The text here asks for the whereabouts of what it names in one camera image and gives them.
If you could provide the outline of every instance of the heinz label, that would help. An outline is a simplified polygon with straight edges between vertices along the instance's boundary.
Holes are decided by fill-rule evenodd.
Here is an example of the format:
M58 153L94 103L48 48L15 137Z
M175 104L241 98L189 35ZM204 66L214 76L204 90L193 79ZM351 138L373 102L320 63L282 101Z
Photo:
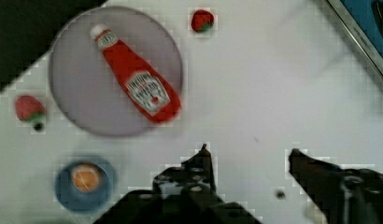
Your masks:
M163 84L148 71L133 75L125 84L131 98L152 116L170 103Z

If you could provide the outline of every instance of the small blue plate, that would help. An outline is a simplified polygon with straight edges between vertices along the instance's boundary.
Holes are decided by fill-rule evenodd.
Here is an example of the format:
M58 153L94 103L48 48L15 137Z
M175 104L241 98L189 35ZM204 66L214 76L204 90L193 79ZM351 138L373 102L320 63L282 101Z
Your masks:
M93 192L83 193L72 182L72 169L81 164L95 165L101 173L101 183ZM66 166L55 179L55 195L67 209L78 213L89 213L104 205L113 193L115 171L110 163L99 157L87 157Z

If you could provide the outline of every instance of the red strawberry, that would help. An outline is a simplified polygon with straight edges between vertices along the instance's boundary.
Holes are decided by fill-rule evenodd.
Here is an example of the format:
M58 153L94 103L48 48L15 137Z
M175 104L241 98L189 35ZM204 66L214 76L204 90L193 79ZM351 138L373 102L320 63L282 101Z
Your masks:
M35 130L42 130L40 119L45 115L45 108L35 97L22 95L16 100L15 107L20 121L32 122Z
M214 24L214 16L205 10L197 10L194 12L191 20L191 28L196 33L202 33L209 30Z

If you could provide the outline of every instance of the red ketchup bottle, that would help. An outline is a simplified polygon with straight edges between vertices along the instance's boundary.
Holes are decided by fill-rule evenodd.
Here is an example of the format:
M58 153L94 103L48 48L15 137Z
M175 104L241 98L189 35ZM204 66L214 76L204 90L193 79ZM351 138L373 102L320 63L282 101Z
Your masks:
M103 52L120 86L143 115L158 124L178 113L181 108L179 96L150 64L104 24L95 25L90 35Z

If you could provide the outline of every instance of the white table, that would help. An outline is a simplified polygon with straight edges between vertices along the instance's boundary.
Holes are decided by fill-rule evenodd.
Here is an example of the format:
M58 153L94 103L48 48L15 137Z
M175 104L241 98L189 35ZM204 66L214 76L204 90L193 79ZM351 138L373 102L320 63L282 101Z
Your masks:
M165 166L192 156L203 142L215 159L218 194L265 224L311 223L311 203L287 173L294 147L383 172L383 95L309 0L109 0L106 6L138 8L173 32L187 63L180 118L135 137L85 133L50 96L46 54L0 96L0 223L92 223L127 192L150 189ZM188 30L195 7L218 11L218 30L209 38ZM13 102L24 92L47 105L42 134L15 117ZM52 188L61 164L84 152L109 159L121 178L112 202L92 217L61 208ZM286 201L275 197L278 188Z

